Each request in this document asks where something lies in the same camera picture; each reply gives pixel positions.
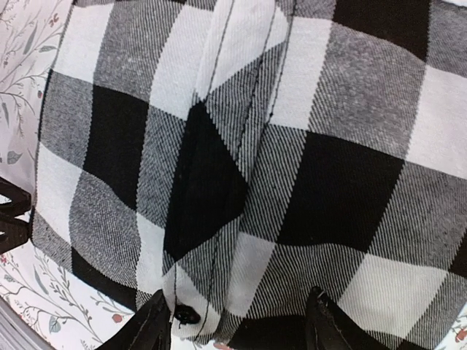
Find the black button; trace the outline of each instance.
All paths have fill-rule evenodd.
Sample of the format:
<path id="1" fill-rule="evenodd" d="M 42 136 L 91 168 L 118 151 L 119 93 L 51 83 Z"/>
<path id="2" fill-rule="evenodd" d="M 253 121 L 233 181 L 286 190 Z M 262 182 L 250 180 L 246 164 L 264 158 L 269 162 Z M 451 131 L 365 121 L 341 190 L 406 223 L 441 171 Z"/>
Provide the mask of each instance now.
<path id="1" fill-rule="evenodd" d="M 201 317 L 196 311 L 186 305 L 175 306 L 174 317 L 180 321 L 180 324 L 197 324 L 201 321 Z"/>

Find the black and white plaid garment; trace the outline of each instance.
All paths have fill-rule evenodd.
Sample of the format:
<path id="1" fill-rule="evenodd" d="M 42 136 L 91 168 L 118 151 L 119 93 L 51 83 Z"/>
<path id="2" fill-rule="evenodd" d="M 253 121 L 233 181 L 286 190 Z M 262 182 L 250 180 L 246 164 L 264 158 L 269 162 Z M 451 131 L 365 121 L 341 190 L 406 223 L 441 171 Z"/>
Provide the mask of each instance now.
<path id="1" fill-rule="evenodd" d="M 467 301 L 466 228 L 466 8 L 73 6 L 34 243 L 132 309 L 192 306 L 174 334 L 303 349 L 317 285 L 391 349 L 432 349 Z"/>

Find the printed flower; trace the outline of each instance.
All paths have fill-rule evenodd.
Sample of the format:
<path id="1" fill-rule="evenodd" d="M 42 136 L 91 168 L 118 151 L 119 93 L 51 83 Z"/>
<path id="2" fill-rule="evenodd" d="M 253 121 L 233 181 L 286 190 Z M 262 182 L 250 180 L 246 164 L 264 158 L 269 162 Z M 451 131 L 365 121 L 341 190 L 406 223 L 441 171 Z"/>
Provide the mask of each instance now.
<path id="1" fill-rule="evenodd" d="M 463 328 L 462 330 L 459 331 L 459 333 L 455 336 L 455 342 L 459 343 L 460 341 L 463 341 L 467 337 L 467 329 Z"/>
<path id="2" fill-rule="evenodd" d="M 214 347 L 216 349 L 219 349 L 219 350 L 232 350 L 231 348 L 229 348 L 228 346 L 224 345 L 224 344 L 220 344 L 220 343 L 215 343 L 214 344 Z"/>
<path id="3" fill-rule="evenodd" d="M 115 323 L 120 323 L 123 321 L 122 315 L 119 315 L 119 314 L 114 314 L 112 316 L 112 319 L 114 320 Z"/>

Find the plaid shirt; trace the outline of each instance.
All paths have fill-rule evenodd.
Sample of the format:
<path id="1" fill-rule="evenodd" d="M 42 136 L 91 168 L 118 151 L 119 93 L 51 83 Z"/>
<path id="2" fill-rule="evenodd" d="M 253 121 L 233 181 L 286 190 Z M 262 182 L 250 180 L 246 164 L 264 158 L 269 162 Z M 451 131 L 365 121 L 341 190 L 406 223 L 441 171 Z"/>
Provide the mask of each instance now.
<path id="1" fill-rule="evenodd" d="M 391 349 L 467 295 L 467 9 L 77 0 L 51 71 L 34 243 L 132 309 L 163 289 L 238 349 L 304 348 L 323 288 Z"/>

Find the gray leaf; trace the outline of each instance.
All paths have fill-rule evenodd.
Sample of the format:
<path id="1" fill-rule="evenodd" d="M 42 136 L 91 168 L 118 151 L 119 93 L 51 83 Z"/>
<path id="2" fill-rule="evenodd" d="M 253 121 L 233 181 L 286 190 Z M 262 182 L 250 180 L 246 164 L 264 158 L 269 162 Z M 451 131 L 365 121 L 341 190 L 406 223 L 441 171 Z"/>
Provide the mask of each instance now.
<path id="1" fill-rule="evenodd" d="M 39 277 L 39 274 L 37 273 L 36 268 L 34 268 L 34 277 L 35 277 L 36 282 L 37 282 L 37 284 L 39 285 L 39 287 L 41 287 L 42 291 L 43 291 L 45 294 L 49 294 L 49 291 L 46 290 L 45 287 L 44 287 L 44 285 L 42 284 L 41 278 Z"/>
<path id="2" fill-rule="evenodd" d="M 16 162 L 19 161 L 22 155 L 23 153 L 18 154 L 15 151 L 9 151 L 8 156 L 7 156 L 7 163 L 9 165 L 15 164 Z"/>
<path id="3" fill-rule="evenodd" d="M 49 332 L 58 333 L 61 330 L 60 323 L 55 316 L 51 316 L 49 319 Z"/>
<path id="4" fill-rule="evenodd" d="M 9 114 L 8 114 L 7 104 L 2 103 L 1 108 L 3 109 L 3 114 L 5 114 L 5 120 L 7 121 L 7 125 L 9 126 Z"/>
<path id="5" fill-rule="evenodd" d="M 43 46 L 39 49 L 40 53 L 46 53 L 47 51 L 57 50 L 55 46 Z"/>
<path id="6" fill-rule="evenodd" d="M 28 53 L 28 51 L 31 49 L 32 42 L 34 41 L 34 37 L 36 36 L 36 32 L 37 32 L 37 23 L 36 23 L 36 26 L 34 27 L 34 30 L 31 33 L 31 35 L 29 36 L 28 41 L 26 42 L 26 46 L 24 47 L 23 55 Z"/>

